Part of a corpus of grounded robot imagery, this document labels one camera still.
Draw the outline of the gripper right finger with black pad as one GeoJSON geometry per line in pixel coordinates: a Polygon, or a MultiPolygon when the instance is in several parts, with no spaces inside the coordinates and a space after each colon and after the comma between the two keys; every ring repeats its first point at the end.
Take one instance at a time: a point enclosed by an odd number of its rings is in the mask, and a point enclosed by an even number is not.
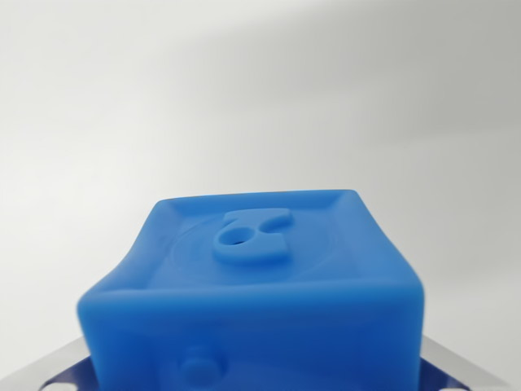
{"type": "Polygon", "coordinates": [[[420,390],[516,390],[504,380],[423,336],[420,390]]]}

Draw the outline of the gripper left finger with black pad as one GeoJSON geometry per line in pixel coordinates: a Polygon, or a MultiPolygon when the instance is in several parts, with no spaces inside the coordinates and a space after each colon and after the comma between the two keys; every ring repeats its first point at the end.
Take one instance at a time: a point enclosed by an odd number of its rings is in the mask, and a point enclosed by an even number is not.
{"type": "Polygon", "coordinates": [[[1,379],[1,390],[94,390],[94,368],[85,338],[1,379]]]}

